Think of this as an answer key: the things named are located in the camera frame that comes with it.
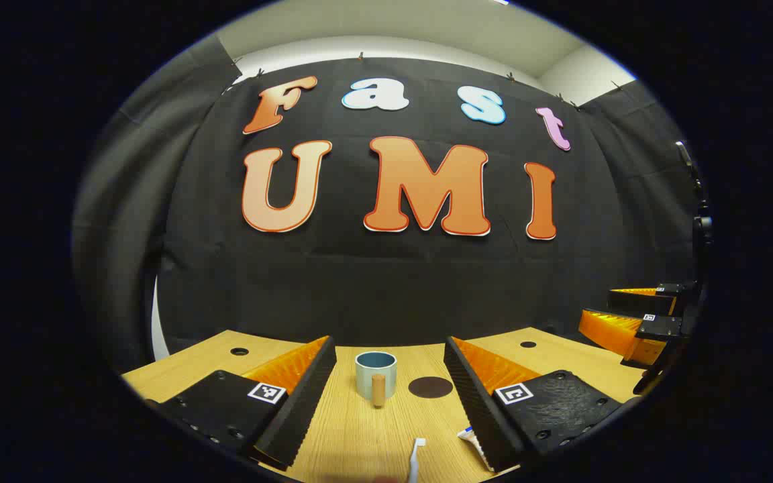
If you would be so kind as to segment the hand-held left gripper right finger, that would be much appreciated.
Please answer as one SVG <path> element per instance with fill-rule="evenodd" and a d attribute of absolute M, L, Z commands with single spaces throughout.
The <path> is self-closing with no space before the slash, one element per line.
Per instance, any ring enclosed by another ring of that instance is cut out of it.
<path fill-rule="evenodd" d="M 558 458 L 620 413 L 622 404 L 567 370 L 540 374 L 449 336 L 443 362 L 494 471 Z"/>

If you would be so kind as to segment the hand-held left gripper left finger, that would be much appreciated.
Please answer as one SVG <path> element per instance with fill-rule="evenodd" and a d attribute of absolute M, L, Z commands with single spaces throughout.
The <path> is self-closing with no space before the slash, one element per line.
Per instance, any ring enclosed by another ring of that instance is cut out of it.
<path fill-rule="evenodd" d="M 215 370 L 166 401 L 145 401 L 231 458 L 288 470 L 336 361 L 332 337 L 319 337 L 242 375 Z"/>

